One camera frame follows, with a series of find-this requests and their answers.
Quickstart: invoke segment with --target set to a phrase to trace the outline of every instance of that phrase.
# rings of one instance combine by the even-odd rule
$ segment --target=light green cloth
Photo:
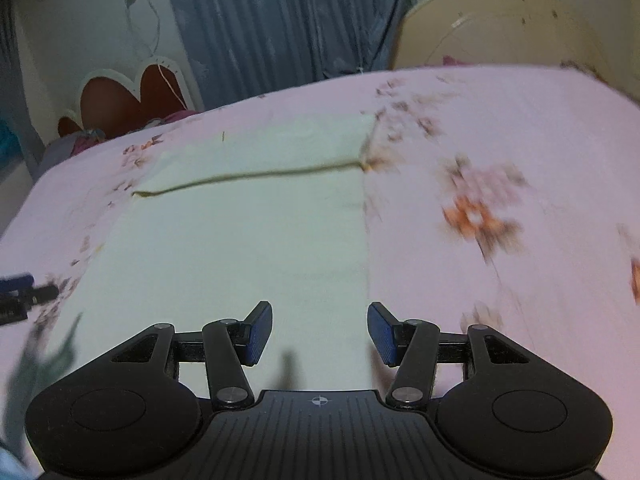
[[[186,175],[325,171],[136,198],[63,306],[48,351],[80,312],[74,369],[153,323],[191,332],[223,317],[242,319],[268,300],[273,333],[260,363],[246,370],[256,394],[283,384],[369,388],[359,163],[373,124],[370,116],[300,119],[166,159],[139,190],[183,185]],[[332,165],[342,169],[327,171]],[[206,396],[204,368],[182,370],[180,380]]]

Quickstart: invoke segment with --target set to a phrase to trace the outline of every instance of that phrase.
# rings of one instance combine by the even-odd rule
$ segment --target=gray curtain
[[[385,70],[412,0],[171,0],[207,109]]]
[[[0,0],[0,117],[18,137],[24,161],[34,175],[44,154],[44,143],[31,124],[24,97],[13,0]]]

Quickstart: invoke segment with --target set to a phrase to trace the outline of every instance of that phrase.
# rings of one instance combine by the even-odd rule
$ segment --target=bed sheet
[[[68,353],[36,366],[47,329],[162,152],[354,111],[378,117],[363,204],[370,298],[443,331],[490,324],[593,388],[614,416],[599,471],[637,478],[640,111],[586,76],[541,68],[348,76],[121,137],[50,170],[0,240],[0,275],[28,270],[62,289],[0,328],[5,439],[20,439],[28,392],[68,366]],[[436,393],[457,373],[442,370]]]

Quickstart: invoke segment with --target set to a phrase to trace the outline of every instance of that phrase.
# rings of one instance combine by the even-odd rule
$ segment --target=wooden headboard
[[[99,128],[107,139],[143,128],[149,121],[181,110],[194,110],[178,65],[153,57],[139,68],[135,81],[115,70],[91,72],[80,85],[77,112],[66,110],[58,134]]]

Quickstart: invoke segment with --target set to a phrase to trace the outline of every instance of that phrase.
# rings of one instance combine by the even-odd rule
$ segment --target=crosshair logo
[[[322,395],[318,395],[317,397],[314,397],[313,399],[311,399],[311,402],[314,403],[316,406],[324,406],[326,403],[331,401],[326,397],[323,397]]]

